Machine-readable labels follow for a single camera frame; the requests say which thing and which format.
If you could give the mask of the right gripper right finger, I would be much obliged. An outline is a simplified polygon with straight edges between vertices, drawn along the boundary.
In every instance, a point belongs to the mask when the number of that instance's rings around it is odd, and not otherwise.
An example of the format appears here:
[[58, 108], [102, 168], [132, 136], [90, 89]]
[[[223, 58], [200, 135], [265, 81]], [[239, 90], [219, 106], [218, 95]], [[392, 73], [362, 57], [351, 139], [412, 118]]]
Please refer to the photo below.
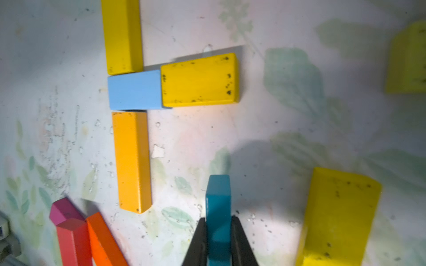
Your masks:
[[259, 266], [238, 217], [231, 217], [232, 266]]

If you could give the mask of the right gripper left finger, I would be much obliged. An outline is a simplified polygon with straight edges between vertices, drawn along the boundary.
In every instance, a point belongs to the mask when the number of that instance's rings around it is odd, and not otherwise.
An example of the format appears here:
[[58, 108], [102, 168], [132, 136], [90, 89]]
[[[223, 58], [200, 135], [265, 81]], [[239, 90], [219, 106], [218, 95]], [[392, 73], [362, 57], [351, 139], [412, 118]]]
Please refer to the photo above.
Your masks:
[[182, 266], [207, 266], [207, 224], [205, 217], [199, 219]]

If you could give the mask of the teal long block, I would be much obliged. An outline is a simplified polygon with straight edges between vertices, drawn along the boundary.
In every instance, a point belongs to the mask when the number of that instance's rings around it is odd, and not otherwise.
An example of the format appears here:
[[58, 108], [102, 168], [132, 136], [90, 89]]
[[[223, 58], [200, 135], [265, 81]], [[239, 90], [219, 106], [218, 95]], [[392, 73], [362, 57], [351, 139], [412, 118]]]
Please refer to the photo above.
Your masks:
[[231, 186], [229, 175], [211, 175], [206, 190], [208, 265], [231, 265]]

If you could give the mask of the orange-yellow long block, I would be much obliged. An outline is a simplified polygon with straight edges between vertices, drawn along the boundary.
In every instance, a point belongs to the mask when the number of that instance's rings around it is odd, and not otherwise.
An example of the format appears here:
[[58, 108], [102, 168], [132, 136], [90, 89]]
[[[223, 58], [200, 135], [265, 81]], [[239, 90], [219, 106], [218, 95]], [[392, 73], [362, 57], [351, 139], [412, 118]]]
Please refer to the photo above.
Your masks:
[[112, 120], [119, 207], [141, 214], [152, 206], [148, 116], [113, 112]]

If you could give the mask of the light blue short block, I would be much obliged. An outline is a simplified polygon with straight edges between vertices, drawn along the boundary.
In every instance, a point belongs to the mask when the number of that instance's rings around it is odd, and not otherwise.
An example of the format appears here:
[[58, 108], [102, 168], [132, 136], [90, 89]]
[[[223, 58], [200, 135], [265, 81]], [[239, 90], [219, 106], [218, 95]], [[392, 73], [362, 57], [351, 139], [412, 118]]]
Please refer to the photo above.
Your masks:
[[109, 76], [108, 94], [112, 111], [166, 109], [160, 70]]

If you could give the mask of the small yellow short block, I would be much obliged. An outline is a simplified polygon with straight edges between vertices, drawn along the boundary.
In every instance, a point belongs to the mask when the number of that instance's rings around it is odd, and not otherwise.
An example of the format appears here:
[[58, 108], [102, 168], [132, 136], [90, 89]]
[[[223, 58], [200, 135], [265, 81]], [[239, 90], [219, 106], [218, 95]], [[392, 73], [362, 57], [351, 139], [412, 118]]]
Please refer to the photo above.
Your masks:
[[239, 62], [235, 53], [161, 67], [163, 104], [169, 108], [239, 102]]

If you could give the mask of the lemon yellow long block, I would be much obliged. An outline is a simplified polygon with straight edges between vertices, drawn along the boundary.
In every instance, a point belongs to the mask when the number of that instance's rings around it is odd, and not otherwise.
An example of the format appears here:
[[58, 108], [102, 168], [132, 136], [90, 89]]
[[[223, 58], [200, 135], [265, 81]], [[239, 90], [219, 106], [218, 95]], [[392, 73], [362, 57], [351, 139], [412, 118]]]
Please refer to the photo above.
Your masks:
[[426, 21], [419, 20], [399, 32], [391, 42], [385, 92], [426, 92]]

